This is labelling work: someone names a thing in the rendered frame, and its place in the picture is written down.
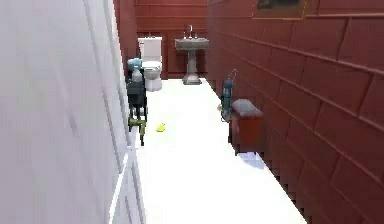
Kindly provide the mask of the blue-capped spray bottle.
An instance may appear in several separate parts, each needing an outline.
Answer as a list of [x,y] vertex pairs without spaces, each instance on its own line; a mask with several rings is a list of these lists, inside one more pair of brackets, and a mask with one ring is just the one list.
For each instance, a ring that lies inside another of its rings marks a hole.
[[140,58],[131,58],[127,61],[128,77],[134,82],[142,81],[142,60]]

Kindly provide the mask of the teal toilet brush holder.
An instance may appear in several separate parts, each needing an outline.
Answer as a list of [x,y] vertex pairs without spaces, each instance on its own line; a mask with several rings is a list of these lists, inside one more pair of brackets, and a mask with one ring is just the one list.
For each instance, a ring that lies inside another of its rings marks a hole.
[[221,95],[221,120],[229,122],[231,118],[231,98],[234,87],[234,79],[237,75],[237,70],[233,69],[223,83],[223,91]]

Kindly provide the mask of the white toilet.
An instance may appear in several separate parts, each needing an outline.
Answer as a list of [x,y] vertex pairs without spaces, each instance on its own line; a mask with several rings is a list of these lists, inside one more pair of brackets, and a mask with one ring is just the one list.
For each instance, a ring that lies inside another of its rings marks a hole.
[[150,92],[162,88],[162,38],[141,37],[138,39],[146,89]]

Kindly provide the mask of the chrome sink faucet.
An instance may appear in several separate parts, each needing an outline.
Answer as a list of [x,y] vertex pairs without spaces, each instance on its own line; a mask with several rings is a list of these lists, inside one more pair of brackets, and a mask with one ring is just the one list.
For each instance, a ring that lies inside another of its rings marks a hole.
[[183,38],[184,39],[197,39],[197,34],[193,31],[193,25],[190,24],[188,26],[188,30],[183,32]]

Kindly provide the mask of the white room door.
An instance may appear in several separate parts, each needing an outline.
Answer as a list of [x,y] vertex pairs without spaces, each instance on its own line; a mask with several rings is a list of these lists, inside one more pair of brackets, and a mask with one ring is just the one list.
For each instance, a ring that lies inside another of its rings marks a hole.
[[0,0],[0,224],[145,224],[113,0]]

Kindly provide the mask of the grey pedestal sink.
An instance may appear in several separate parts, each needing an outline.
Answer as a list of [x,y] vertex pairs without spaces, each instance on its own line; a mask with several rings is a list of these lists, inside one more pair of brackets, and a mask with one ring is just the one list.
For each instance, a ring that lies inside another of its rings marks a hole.
[[201,80],[197,74],[196,52],[198,50],[207,50],[209,48],[209,40],[206,38],[176,39],[175,48],[178,51],[186,51],[188,54],[187,72],[182,79],[183,84],[200,85]]

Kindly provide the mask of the framed wall picture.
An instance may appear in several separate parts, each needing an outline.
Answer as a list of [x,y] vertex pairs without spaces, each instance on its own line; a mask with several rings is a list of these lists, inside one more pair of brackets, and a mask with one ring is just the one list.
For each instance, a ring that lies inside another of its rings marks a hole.
[[302,19],[307,0],[255,0],[253,19]]

